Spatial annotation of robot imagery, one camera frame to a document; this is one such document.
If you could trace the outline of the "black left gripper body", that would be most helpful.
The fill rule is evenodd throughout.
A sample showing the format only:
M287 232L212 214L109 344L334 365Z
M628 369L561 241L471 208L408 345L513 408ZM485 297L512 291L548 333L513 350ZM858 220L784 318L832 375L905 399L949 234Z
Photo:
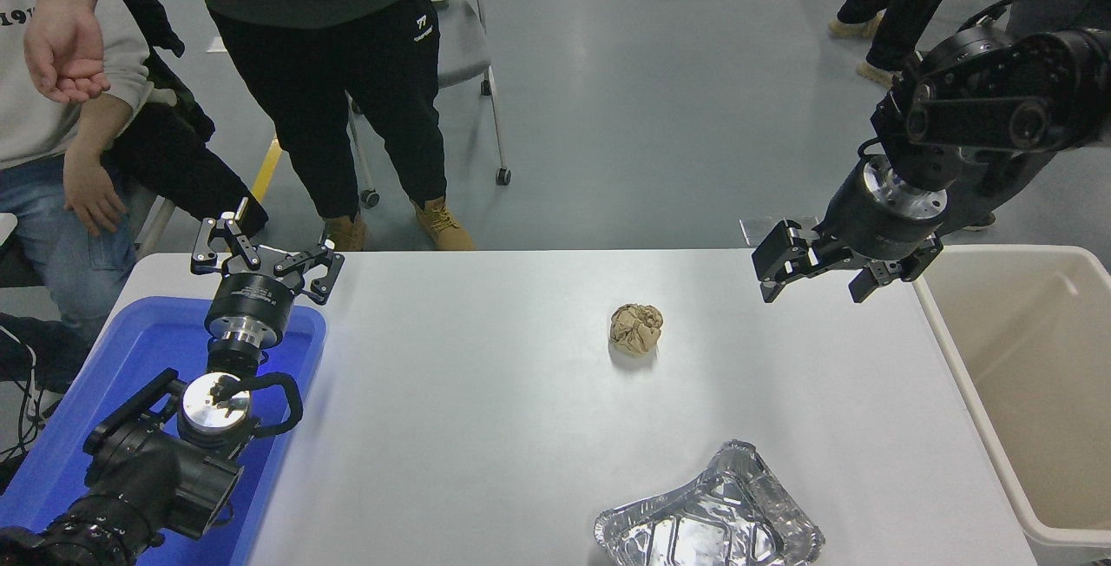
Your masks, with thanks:
M266 338L282 338L293 311L294 292L264 274L229 274L222 278L206 314L207 332L214 338L237 326L254 329Z

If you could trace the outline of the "person's right hand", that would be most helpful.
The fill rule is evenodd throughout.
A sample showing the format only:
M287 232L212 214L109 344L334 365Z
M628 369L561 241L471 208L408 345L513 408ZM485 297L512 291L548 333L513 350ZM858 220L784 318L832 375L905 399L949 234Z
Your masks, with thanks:
M36 91L59 103L96 99L111 88L96 12L40 2L24 36L24 58Z

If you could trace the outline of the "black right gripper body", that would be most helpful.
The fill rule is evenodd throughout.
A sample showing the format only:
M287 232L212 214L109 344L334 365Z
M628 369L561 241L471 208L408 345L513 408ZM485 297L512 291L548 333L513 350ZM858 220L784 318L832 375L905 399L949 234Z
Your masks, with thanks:
M942 221L942 191L915 188L889 165L857 165L831 198L820 234L865 258L897 260Z

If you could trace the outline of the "seated person's left hand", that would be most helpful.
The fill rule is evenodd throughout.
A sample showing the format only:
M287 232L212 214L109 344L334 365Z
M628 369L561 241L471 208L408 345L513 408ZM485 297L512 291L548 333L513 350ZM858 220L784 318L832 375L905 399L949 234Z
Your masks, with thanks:
M126 205L101 162L99 150L71 148L63 165L64 207L91 236L116 234L126 217Z

